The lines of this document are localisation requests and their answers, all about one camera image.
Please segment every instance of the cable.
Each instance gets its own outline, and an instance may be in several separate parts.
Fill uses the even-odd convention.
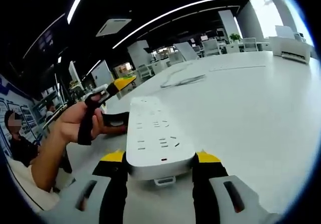
[[[14,171],[12,170],[12,168],[11,168],[11,166],[10,166],[10,164],[9,164],[6,156],[5,156],[5,160],[6,160],[6,163],[7,163],[8,167],[9,167],[12,175],[14,176],[16,182],[19,184],[19,186],[21,187],[21,189],[27,194],[27,196],[30,198],[30,200],[32,200],[41,210],[44,210],[38,203],[36,203],[35,200],[33,200],[33,199],[31,198],[31,196],[29,196],[29,194],[26,192],[26,190],[22,187],[22,185],[20,184],[20,182],[17,180],[17,178],[16,178],[16,176],[15,176],[15,174],[14,174]]]
[[[172,86],[181,86],[181,85],[190,84],[190,83],[193,83],[193,82],[196,82],[196,81],[198,81],[198,80],[201,80],[201,79],[205,78],[206,75],[203,74],[203,75],[199,75],[199,76],[196,76],[196,77],[186,78],[186,79],[184,79],[184,80],[182,80],[182,81],[179,81],[179,82],[177,82],[177,83],[174,83],[174,84],[166,85],[166,83],[168,83],[168,81],[170,80],[170,78],[171,78],[174,74],[176,74],[176,73],[178,73],[178,72],[181,72],[181,71],[187,69],[187,67],[188,67],[189,65],[192,65],[192,64],[193,64],[193,63],[189,63],[189,64],[185,65],[185,67],[183,67],[182,69],[179,69],[179,70],[176,70],[176,71],[172,72],[170,75],[168,75],[167,80],[166,80],[163,84],[161,84],[160,87],[161,87],[161,88],[166,88],[166,87],[172,87]]]

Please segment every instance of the ceiling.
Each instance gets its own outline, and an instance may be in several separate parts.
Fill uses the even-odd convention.
[[[106,59],[110,66],[130,61],[126,48],[137,39],[146,39],[156,48],[186,32],[217,26],[221,24],[218,10],[231,6],[228,9],[236,15],[248,0],[210,1],[184,8],[147,25],[113,49],[150,20],[198,1],[202,0],[81,0],[68,24],[67,15],[74,0],[6,0],[4,4],[9,7],[5,10],[2,74],[35,96],[53,83],[53,64],[59,54],[60,72],[67,71],[70,60],[74,60],[79,75],[84,75],[100,59]],[[95,37],[111,18],[131,22],[116,34]]]

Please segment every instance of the potted plant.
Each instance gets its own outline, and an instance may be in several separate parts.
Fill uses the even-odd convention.
[[[231,38],[231,40],[233,41],[233,42],[235,42],[235,43],[239,43],[239,41],[241,40],[241,37],[240,37],[240,35],[239,34],[234,34],[234,33],[232,33],[231,35],[230,35],[230,38]]]

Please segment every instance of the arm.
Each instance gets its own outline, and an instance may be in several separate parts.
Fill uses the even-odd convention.
[[[31,166],[33,179],[40,189],[50,191],[53,187],[66,145],[69,142],[77,142],[80,122],[86,109],[86,104],[79,102],[68,108],[56,120],[53,130]],[[96,138],[99,133],[97,116],[93,116],[92,138]]]

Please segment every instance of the white table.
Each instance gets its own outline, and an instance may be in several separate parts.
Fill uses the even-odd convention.
[[[204,149],[220,158],[230,175],[259,194],[268,211],[284,213],[307,181],[319,148],[318,62],[311,59],[310,65],[303,65],[273,57],[272,52],[233,53],[192,62],[169,84],[200,74],[206,74],[204,81],[160,89],[171,72],[188,62],[176,64],[127,94],[109,112],[128,111],[134,96],[158,96],[197,151]],[[87,147],[86,157],[79,156],[82,165],[75,178],[90,178],[100,157],[125,149],[125,142],[126,136],[98,137]],[[125,224],[195,223],[190,173],[167,188],[131,178],[127,187]]]

